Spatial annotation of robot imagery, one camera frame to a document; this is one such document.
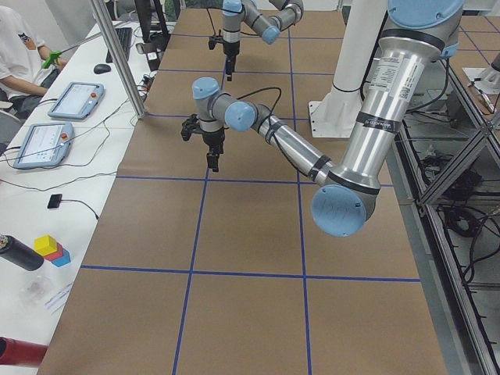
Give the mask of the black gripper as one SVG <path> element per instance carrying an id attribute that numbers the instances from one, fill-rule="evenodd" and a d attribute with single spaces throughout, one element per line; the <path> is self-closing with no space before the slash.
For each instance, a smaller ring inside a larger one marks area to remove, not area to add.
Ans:
<path id="1" fill-rule="evenodd" d="M 225 140 L 224 131 L 205 132 L 202 135 L 203 141 L 209 147 L 206 154 L 207 167 L 214 173 L 218 173 L 220 155 L 223 154 L 223 143 Z"/>
<path id="2" fill-rule="evenodd" d="M 240 53 L 240 41 L 223 41 L 223 53 L 226 56 L 225 74 L 227 77 L 227 81 L 232 81 L 237 62 L 237 56 Z"/>

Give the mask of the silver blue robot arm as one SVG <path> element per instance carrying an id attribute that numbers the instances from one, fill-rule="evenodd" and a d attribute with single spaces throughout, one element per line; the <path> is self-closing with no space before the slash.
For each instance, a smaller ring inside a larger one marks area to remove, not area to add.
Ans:
<path id="1" fill-rule="evenodd" d="M 253 129 L 318 184 L 311 206 L 316 225 L 336 237 L 356 233 L 374 211 L 380 190 L 378 174 L 424 68 L 455 53 L 462 10 L 461 1 L 387 4 L 388 18 L 379 39 L 381 56 L 339 164 L 295 133 L 271 109 L 232 97 L 214 78 L 198 78 L 192 85 L 195 128 L 209 146 L 209 168 L 218 167 L 226 128 Z"/>
<path id="2" fill-rule="evenodd" d="M 228 81 L 232 81 L 237 57 L 240 52 L 241 25 L 245 23 L 268 45 L 274 43 L 280 33 L 298 23 L 304 13 L 303 1 L 270 1 L 278 13 L 265 16 L 258 10 L 254 1 L 223 1 L 223 26 L 215 43 L 223 46 L 226 56 L 225 74 Z"/>

